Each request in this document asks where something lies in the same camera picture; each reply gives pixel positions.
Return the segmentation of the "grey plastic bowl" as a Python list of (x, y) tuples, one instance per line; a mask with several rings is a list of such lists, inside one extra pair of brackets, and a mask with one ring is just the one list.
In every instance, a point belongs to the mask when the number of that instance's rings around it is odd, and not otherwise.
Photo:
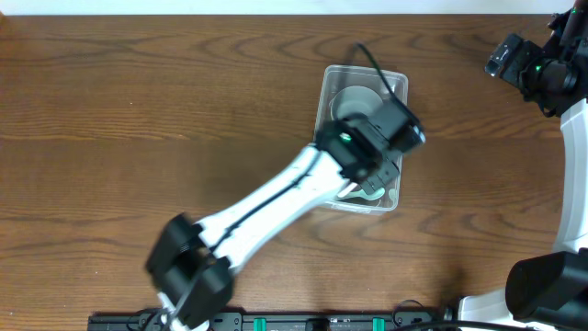
[(349, 86), (338, 92), (330, 105), (333, 120), (340, 120), (352, 115), (370, 116), (383, 106), (383, 100), (377, 92), (364, 86)]

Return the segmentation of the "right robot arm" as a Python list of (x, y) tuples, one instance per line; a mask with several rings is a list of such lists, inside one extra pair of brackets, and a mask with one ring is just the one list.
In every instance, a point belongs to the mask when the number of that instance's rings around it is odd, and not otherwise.
[(454, 330), (584, 330), (587, 327), (587, 1), (556, 14), (544, 46), (510, 34), (485, 71), (560, 119), (564, 190), (550, 253), (514, 264), (504, 288), (459, 300)]

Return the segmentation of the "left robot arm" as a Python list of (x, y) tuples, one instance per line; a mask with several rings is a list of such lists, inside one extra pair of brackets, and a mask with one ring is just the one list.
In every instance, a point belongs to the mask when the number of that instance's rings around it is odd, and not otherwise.
[(265, 243), (356, 186), (385, 187), (400, 174), (398, 158), (424, 141), (416, 116), (402, 102), (387, 101), (369, 116), (326, 121), (287, 168), (231, 207), (198, 221), (176, 215), (145, 265), (163, 305), (163, 328), (206, 329)]

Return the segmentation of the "mint green plastic spoon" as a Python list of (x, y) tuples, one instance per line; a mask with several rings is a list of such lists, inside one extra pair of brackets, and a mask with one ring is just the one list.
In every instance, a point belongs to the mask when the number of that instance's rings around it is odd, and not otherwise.
[(388, 208), (395, 203), (397, 197), (398, 190), (394, 188), (380, 188), (373, 193), (366, 193), (363, 189), (359, 189), (350, 192), (343, 199), (336, 198), (335, 200), (353, 204)]

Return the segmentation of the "white plastic fork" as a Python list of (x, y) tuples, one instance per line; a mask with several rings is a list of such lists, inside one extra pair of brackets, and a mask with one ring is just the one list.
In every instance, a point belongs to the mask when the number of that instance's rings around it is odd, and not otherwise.
[(344, 189), (342, 189), (338, 194), (337, 194), (337, 198), (338, 199), (343, 199), (345, 196), (347, 196), (350, 192), (352, 192), (355, 188), (357, 187), (357, 183), (355, 182), (350, 182)]

